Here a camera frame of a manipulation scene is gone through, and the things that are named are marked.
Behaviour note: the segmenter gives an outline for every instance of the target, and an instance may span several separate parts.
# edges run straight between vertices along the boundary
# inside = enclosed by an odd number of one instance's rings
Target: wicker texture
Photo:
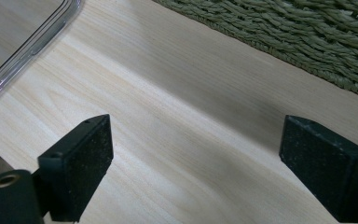
[[[155,1],[358,94],[358,1]]]

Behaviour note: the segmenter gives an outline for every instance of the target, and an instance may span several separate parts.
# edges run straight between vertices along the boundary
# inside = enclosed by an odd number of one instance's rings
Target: transparent container
[[[80,0],[0,0],[0,91],[75,16]]]

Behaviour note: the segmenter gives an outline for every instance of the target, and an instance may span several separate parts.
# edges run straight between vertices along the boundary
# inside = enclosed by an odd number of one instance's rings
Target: black plastic part
[[[52,220],[79,221],[112,159],[109,115],[83,121],[38,158],[37,176],[57,200],[46,208]]]
[[[308,119],[286,116],[280,157],[339,222],[358,222],[358,146]]]
[[[43,223],[32,176],[15,170],[0,174],[0,224]]]

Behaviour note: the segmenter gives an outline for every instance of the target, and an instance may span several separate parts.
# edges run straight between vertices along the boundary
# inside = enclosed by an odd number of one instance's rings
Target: wooden table
[[[358,96],[152,1],[87,0],[0,95],[0,155],[110,114],[115,158],[80,223],[336,223],[278,157],[284,115],[358,144]]]

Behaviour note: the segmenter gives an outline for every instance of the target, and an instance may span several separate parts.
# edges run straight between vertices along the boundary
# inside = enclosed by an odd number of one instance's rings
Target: light wood surface
[[[337,223],[281,163],[284,115],[358,144],[358,96],[148,1],[87,0],[0,95],[0,155],[110,114],[115,158],[80,223]]]
[[[0,66],[61,3],[62,0],[0,0]]]

